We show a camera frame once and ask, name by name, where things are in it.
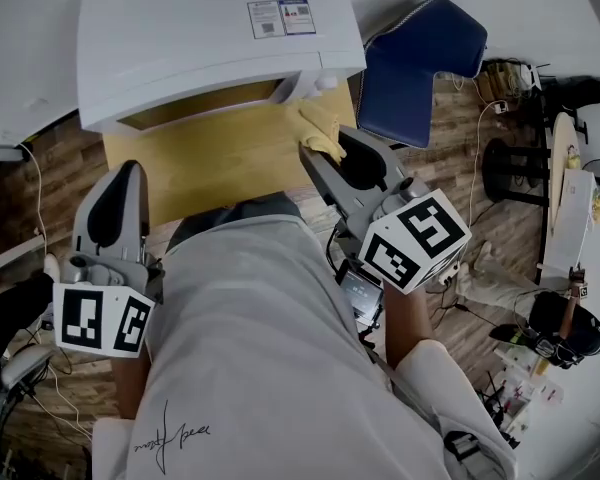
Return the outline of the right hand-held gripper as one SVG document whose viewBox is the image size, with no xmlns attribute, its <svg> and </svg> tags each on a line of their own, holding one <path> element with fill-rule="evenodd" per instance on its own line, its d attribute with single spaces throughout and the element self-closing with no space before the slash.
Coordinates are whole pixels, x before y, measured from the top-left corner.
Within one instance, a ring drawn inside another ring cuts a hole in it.
<svg viewBox="0 0 600 480">
<path fill-rule="evenodd" d="M 401 181 L 382 143 L 351 128 L 338 139 L 346 153 L 340 163 L 300 146 L 301 164 L 325 202 L 347 217 L 346 228 L 360 243 L 356 259 L 408 294 L 449 266 L 470 229 L 442 190 L 419 178 Z M 365 204 L 375 189 L 385 192 Z"/>
</svg>

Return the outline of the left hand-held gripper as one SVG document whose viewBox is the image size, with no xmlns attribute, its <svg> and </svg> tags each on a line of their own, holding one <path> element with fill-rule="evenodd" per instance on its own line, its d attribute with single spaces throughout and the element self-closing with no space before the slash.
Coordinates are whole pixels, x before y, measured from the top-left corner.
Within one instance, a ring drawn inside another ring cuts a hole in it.
<svg viewBox="0 0 600 480">
<path fill-rule="evenodd" d="M 92 187 L 76 213 L 72 247 L 83 253 L 63 261 L 53 285 L 59 347 L 106 357 L 141 354 L 151 316 L 163 303 L 162 263 L 150 256 L 143 264 L 148 231 L 146 174 L 137 161 L 126 161 Z"/>
</svg>

